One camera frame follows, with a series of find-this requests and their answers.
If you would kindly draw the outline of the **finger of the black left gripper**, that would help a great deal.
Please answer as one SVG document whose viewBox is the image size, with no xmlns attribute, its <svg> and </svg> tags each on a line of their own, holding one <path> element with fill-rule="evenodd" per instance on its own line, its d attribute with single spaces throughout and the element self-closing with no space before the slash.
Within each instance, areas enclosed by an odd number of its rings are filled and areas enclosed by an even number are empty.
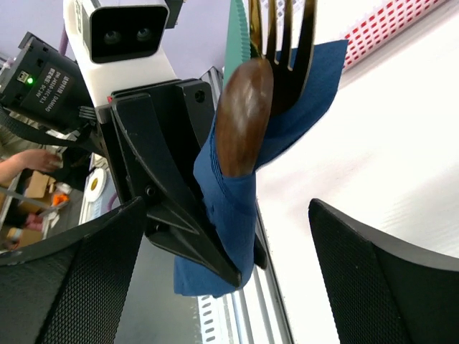
<svg viewBox="0 0 459 344">
<path fill-rule="evenodd" d="M 129 148 L 161 193 L 161 200 L 148 208 L 148 217 L 162 225 L 151 235 L 153 243 L 240 286 L 241 273 L 199 200 L 192 173 L 199 145 L 183 102 L 140 92 L 116 95 L 111 106 Z"/>
<path fill-rule="evenodd" d="M 260 269 L 266 269 L 268 267 L 268 256 L 259 236 L 260 233 L 260 222 L 257 222 L 255 225 L 254 264 Z"/>
</svg>

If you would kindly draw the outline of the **brown wooden spoon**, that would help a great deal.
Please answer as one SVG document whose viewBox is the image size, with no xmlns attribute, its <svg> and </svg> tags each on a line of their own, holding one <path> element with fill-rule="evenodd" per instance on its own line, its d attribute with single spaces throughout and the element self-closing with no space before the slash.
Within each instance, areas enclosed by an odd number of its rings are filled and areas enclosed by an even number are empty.
<svg viewBox="0 0 459 344">
<path fill-rule="evenodd" d="M 273 71 L 266 59 L 251 59 L 231 75 L 219 99 L 215 145 L 222 174 L 250 175 L 270 119 Z"/>
</svg>

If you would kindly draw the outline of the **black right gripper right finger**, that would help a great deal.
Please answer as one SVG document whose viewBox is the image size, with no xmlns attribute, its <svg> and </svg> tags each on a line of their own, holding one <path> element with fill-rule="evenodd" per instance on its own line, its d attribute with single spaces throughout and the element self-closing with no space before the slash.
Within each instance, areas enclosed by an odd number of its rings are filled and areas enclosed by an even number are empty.
<svg viewBox="0 0 459 344">
<path fill-rule="evenodd" d="M 341 343 L 458 342 L 458 259 L 319 199 L 308 218 Z"/>
</svg>

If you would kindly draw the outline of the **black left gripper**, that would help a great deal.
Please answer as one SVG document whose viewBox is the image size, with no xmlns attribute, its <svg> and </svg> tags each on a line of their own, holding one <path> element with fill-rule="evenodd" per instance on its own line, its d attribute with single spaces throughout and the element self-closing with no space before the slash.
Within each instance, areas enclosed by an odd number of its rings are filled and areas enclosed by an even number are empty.
<svg viewBox="0 0 459 344">
<path fill-rule="evenodd" d="M 120 198 L 127 201 L 141 197 L 149 208 L 161 200 L 161 193 L 129 148 L 111 106 L 116 95 L 140 92 L 147 92 L 155 100 L 168 98 L 183 102 L 199 145 L 198 155 L 213 114 L 210 87 L 201 80 L 182 80 L 176 76 L 175 80 L 117 91 L 108 98 L 107 105 L 96 107 L 77 60 L 60 55 L 33 36 L 24 39 L 18 57 L 1 73 L 4 109 L 17 111 L 62 132 L 79 130 L 77 143 L 108 160 Z"/>
</svg>

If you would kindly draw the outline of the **blue paper napkin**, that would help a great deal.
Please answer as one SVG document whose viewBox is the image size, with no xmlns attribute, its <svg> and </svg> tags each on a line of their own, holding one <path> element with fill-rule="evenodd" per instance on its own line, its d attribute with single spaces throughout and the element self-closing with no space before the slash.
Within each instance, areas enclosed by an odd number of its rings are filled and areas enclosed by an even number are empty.
<svg viewBox="0 0 459 344">
<path fill-rule="evenodd" d="M 272 119 L 256 167 L 276 159 L 300 139 L 330 108 L 344 66 L 348 42 L 345 39 L 318 44 L 306 87 L 300 100 Z M 210 133 L 194 163 L 194 177 L 201 187 L 207 216 L 215 225 L 229 258 L 247 284 L 254 267 L 256 175 L 224 177 Z M 183 296 L 220 297 L 236 288 L 206 267 L 182 257 L 174 261 L 174 291 Z"/>
</svg>

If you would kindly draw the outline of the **gold fork green handle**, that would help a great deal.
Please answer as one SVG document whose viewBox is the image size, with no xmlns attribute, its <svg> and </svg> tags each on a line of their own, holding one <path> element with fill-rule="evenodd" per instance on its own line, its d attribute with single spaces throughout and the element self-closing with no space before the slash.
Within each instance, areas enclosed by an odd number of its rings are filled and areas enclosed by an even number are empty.
<svg viewBox="0 0 459 344">
<path fill-rule="evenodd" d="M 277 53 L 277 5 L 275 1 L 269 2 L 268 40 L 266 53 L 263 53 L 261 2 L 259 0 L 248 1 L 251 56 L 266 58 L 273 70 L 272 116 L 280 115 L 292 108 L 303 94 L 313 58 L 316 7 L 316 0 L 306 1 L 303 6 L 298 48 L 296 49 L 295 61 L 291 64 L 293 2 L 291 0 L 285 1 L 280 53 Z"/>
</svg>

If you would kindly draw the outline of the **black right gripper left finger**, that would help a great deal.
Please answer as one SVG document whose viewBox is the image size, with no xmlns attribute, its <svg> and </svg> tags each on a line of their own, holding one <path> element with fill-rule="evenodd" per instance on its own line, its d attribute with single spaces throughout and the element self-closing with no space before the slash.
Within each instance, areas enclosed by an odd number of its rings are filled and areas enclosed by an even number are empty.
<svg viewBox="0 0 459 344">
<path fill-rule="evenodd" d="M 146 226 L 137 198 L 1 256 L 2 343 L 112 343 Z"/>
</svg>

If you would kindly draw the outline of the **teal plastic knife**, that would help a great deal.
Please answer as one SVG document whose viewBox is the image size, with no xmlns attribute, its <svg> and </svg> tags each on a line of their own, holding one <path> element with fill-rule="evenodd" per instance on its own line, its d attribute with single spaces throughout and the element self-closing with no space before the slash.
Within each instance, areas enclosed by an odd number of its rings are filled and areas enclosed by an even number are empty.
<svg viewBox="0 0 459 344">
<path fill-rule="evenodd" d="M 231 0 L 224 58 L 224 87 L 229 82 L 232 73 L 249 59 L 250 37 L 244 1 Z"/>
</svg>

